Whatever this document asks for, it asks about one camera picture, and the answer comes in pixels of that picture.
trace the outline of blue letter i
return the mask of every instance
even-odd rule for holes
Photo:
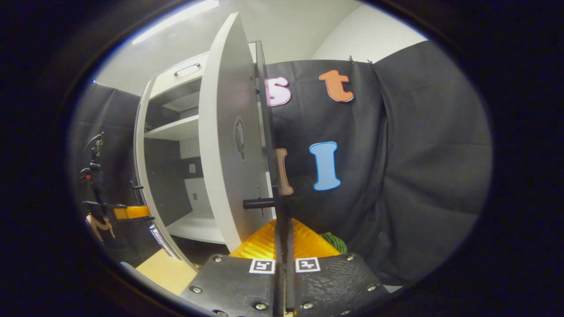
[[[315,155],[318,169],[318,182],[314,185],[317,191],[332,190],[341,184],[335,174],[334,153],[336,149],[337,143],[335,142],[315,143],[310,146],[310,153]]]

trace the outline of ceiling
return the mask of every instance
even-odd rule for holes
[[[354,0],[219,0],[217,8],[179,21],[136,45],[129,39],[93,79],[141,95],[155,75],[209,51],[233,12],[240,13],[249,42],[262,41],[268,64],[311,59],[330,32],[360,5]]]

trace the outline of ceiling light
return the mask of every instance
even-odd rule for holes
[[[219,6],[219,0],[205,0],[200,3],[197,3],[193,6],[190,6],[187,9],[180,11],[179,13],[171,16],[170,18],[158,23],[151,29],[148,29],[145,33],[141,34],[139,37],[133,40],[132,44],[135,45],[145,39],[149,38],[150,36],[158,33],[159,31],[170,27],[171,25],[175,24],[176,22],[182,21],[187,19],[191,16],[195,16],[199,13],[202,13],[207,10],[211,10],[213,8],[217,8]]]

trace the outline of wooden mannequin figure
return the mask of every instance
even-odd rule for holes
[[[113,229],[112,229],[112,225],[109,222],[109,218],[104,216],[102,219],[104,219],[104,223],[101,223],[98,219],[94,218],[91,214],[86,216],[86,222],[90,225],[90,227],[92,228],[98,239],[100,239],[100,242],[104,243],[104,239],[102,239],[102,236],[100,235],[98,229],[102,229],[104,231],[109,229],[114,239],[116,238],[116,236],[113,234]]]

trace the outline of drawer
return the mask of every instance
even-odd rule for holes
[[[204,53],[185,60],[158,75],[149,98],[152,99],[183,83],[201,78],[204,74],[207,59],[208,53]]]

